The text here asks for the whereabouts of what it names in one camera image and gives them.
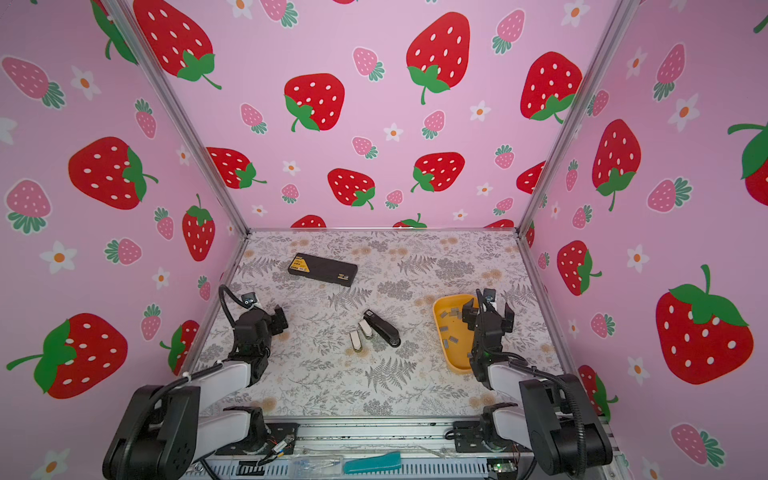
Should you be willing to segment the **black stapler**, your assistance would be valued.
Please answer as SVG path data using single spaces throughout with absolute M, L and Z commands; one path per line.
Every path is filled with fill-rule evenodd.
M 393 348 L 401 345 L 399 330 L 378 314 L 368 309 L 363 313 L 363 319 L 388 345 Z

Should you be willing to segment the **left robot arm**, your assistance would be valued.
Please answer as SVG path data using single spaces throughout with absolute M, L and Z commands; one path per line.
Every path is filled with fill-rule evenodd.
M 201 415 L 219 400 L 260 381 L 273 337 L 288 328 L 284 310 L 276 306 L 267 312 L 254 293 L 236 296 L 220 287 L 223 311 L 229 300 L 244 311 L 238 318 L 227 318 L 233 333 L 228 356 L 198 372 L 183 372 L 167 385 L 137 389 L 105 454 L 104 478 L 179 479 L 195 463 L 207 469 L 208 457 L 217 451 L 256 453 L 266 448 L 266 461 L 284 451 L 287 441 L 273 441 L 259 407 L 229 407 L 216 416 Z

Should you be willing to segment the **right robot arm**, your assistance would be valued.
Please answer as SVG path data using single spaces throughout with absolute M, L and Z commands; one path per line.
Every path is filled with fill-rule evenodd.
M 516 444 L 533 454 L 531 469 L 582 479 L 591 468 L 612 463 L 613 446 L 591 401 L 573 374 L 555 375 L 503 349 L 515 313 L 502 313 L 484 296 L 462 306 L 472 333 L 469 365 L 475 379 L 511 400 L 483 410 L 476 435 L 490 450 Z

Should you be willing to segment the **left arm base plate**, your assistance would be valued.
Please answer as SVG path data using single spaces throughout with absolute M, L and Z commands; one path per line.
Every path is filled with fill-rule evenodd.
M 267 423 L 264 428 L 258 428 L 255 433 L 239 442 L 226 445 L 215 451 L 218 456 L 225 455 L 266 455 L 276 445 L 285 443 L 282 452 L 292 455 L 299 424 L 291 422 Z

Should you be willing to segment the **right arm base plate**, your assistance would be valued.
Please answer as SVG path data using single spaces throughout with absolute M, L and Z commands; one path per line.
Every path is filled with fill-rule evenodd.
M 454 443 L 458 453 L 530 453 L 531 450 L 511 440 L 493 437 L 480 420 L 455 421 L 444 438 Z

